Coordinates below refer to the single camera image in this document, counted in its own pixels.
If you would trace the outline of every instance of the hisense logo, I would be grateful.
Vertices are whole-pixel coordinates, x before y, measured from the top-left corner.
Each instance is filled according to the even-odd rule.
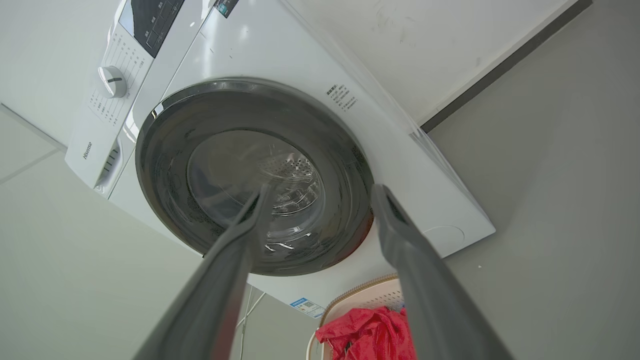
[[[89,150],[91,150],[91,142],[89,142],[89,145],[87,145],[86,147],[86,151],[84,152],[84,154],[82,155],[83,158],[87,158],[87,156],[89,156]]]

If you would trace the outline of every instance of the washing machine door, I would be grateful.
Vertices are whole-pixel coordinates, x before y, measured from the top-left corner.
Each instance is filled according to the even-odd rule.
[[[332,266],[364,240],[373,180],[344,124],[306,94],[258,79],[183,89],[147,117],[136,145],[156,215],[205,254],[262,184],[276,201],[252,272],[301,275]]]

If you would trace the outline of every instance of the white washing machine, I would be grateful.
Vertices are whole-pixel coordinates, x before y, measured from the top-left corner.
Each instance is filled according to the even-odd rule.
[[[394,272],[371,226],[373,182],[442,256],[495,228],[428,137],[309,29],[278,0],[123,1],[66,161],[194,256],[252,191],[274,184],[248,282],[319,316]]]

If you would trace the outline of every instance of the blue and white label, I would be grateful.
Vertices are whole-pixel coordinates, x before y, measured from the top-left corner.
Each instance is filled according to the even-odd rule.
[[[311,316],[312,318],[319,318],[320,316],[322,316],[322,314],[324,314],[324,308],[322,306],[315,305],[313,302],[305,298],[294,301],[290,305]]]

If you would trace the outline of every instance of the sticker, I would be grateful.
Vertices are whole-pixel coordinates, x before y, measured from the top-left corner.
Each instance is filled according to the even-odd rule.
[[[305,298],[302,298],[296,302],[292,302],[290,305],[311,316],[312,318],[318,318],[322,316],[322,314],[324,314],[324,308],[322,306],[315,305],[313,302]]]
[[[351,109],[358,102],[358,99],[351,94],[351,90],[347,89],[345,85],[333,85],[326,94],[342,111]]]
[[[238,0],[216,0],[213,7],[218,9],[222,16],[229,17],[231,10],[234,9],[237,3]]]

